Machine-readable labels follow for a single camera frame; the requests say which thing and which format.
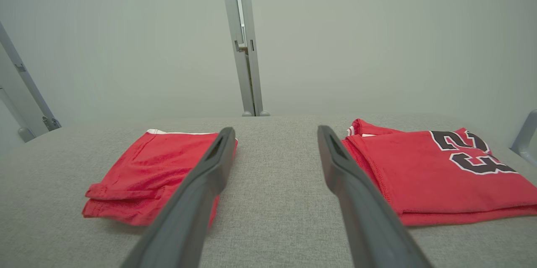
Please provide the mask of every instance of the white backdrop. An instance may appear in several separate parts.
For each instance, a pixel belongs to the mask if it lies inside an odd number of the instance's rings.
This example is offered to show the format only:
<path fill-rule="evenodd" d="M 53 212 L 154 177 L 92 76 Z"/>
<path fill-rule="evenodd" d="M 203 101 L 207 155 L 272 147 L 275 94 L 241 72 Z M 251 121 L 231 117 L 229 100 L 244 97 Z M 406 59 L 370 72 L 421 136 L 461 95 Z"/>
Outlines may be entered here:
<path fill-rule="evenodd" d="M 263 109 L 458 117 L 510 146 L 537 109 L 537 0 L 252 0 Z"/>
<path fill-rule="evenodd" d="M 0 0 L 0 20 L 63 126 L 243 113 L 224 0 Z"/>

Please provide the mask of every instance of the red folded cloth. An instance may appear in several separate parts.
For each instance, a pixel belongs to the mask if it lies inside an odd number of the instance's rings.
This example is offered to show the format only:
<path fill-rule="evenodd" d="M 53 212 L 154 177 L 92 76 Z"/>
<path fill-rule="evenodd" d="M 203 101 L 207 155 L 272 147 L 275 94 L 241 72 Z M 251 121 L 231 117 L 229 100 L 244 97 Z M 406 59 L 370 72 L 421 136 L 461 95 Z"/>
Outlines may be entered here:
<path fill-rule="evenodd" d="M 82 215 L 131 225 L 151 224 L 217 136 L 148 130 L 121 155 L 100 183 L 90 186 L 86 192 L 90 199 Z M 214 199 L 209 226 L 216 215 L 218 199 Z"/>
<path fill-rule="evenodd" d="M 405 225 L 537 214 L 537 188 L 462 128 L 405 133 L 357 119 L 343 140 Z"/>

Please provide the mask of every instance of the gray textured fabric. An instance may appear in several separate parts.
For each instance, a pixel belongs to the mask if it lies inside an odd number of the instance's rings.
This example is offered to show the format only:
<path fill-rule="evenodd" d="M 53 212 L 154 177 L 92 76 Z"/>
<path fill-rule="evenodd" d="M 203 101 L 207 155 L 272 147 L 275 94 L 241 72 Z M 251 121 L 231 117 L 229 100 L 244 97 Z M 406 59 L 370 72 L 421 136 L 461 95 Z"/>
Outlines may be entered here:
<path fill-rule="evenodd" d="M 235 163 L 203 248 L 202 267 L 350 267 L 337 198 L 326 185 L 316 130 L 343 138 L 357 118 L 399 130 L 455 130 L 484 138 L 495 155 L 537 184 L 537 169 L 475 127 L 437 115 L 169 119 L 61 128 L 0 157 L 0 266 L 114 267 L 143 227 L 84 219 L 89 185 L 148 128 L 218 132 L 233 126 Z M 537 217 L 412 228 L 437 267 L 537 265 Z"/>

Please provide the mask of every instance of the metal hinge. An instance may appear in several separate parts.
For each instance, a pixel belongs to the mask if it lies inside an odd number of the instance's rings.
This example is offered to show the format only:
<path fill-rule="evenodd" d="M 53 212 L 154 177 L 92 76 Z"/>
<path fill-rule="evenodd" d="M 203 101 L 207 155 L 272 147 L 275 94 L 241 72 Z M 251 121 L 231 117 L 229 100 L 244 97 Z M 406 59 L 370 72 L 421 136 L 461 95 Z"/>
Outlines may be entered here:
<path fill-rule="evenodd" d="M 15 64 L 15 67 L 17 68 L 17 71 L 19 72 L 26 72 L 26 68 L 24 67 L 23 64 L 19 64 L 19 65 Z"/>
<path fill-rule="evenodd" d="M 52 118 L 51 121 L 48 121 L 48 118 L 43 116 L 43 123 L 49 132 L 61 127 L 59 121 L 57 121 L 55 118 Z"/>

